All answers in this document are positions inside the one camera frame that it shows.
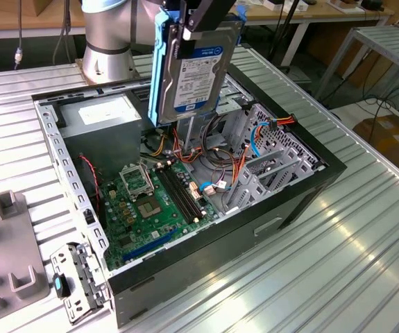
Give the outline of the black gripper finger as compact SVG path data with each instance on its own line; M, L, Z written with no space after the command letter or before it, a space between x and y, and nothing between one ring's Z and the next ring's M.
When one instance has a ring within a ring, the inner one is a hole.
M180 1L177 59L194 52L196 40L204 31L213 31L228 14L235 1Z

